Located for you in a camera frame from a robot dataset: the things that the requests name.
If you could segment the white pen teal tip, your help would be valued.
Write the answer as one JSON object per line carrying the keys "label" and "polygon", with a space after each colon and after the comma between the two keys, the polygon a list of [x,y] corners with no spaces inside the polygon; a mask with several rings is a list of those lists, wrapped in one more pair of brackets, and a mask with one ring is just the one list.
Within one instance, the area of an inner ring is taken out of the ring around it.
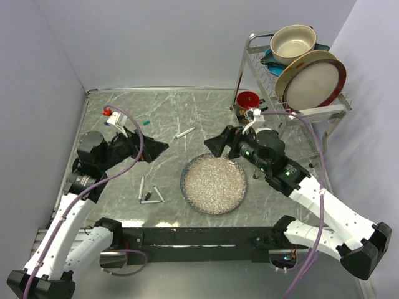
{"label": "white pen teal tip", "polygon": [[190,128],[190,129],[187,129],[186,131],[177,134],[177,135],[175,136],[175,139],[182,138],[182,137],[186,136],[187,134],[191,133],[191,132],[194,131],[194,130],[195,130],[195,127],[192,127],[192,128]]}

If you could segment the white pen light blue tip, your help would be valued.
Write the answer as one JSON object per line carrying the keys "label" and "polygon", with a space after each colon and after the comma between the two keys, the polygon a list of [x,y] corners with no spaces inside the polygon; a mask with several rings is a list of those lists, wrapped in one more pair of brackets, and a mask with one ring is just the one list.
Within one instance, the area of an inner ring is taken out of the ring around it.
{"label": "white pen light blue tip", "polygon": [[145,184],[145,177],[142,176],[141,181],[140,181],[139,193],[138,193],[138,200],[139,200],[139,201],[141,201],[142,198],[143,198],[144,184]]}

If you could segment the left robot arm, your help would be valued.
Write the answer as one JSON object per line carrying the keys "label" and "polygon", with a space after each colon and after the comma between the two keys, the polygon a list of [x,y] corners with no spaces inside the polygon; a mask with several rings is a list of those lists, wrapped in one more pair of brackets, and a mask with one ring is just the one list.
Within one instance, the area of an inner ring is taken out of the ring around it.
{"label": "left robot arm", "polygon": [[111,141],[99,131],[84,134],[52,224],[24,268],[13,270],[7,278],[16,296],[72,298],[77,279],[99,261],[103,251],[123,249],[122,223],[104,217],[78,246],[74,241],[106,186],[106,172],[128,158],[151,163],[168,147],[138,131],[117,133]]}

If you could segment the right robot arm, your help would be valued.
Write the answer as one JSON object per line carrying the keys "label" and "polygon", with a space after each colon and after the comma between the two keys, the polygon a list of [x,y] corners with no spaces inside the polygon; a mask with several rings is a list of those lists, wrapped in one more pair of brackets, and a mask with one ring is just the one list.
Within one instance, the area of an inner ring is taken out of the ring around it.
{"label": "right robot arm", "polygon": [[370,278],[388,249],[392,228],[364,218],[333,194],[321,190],[320,182],[308,170],[286,156],[285,143],[276,131],[228,125],[204,144],[215,157],[220,157],[228,146],[229,158],[249,161],[264,173],[270,187],[322,221],[321,227],[313,227],[291,216],[282,217],[272,234],[278,247],[316,245],[318,251],[337,259],[354,277]]}

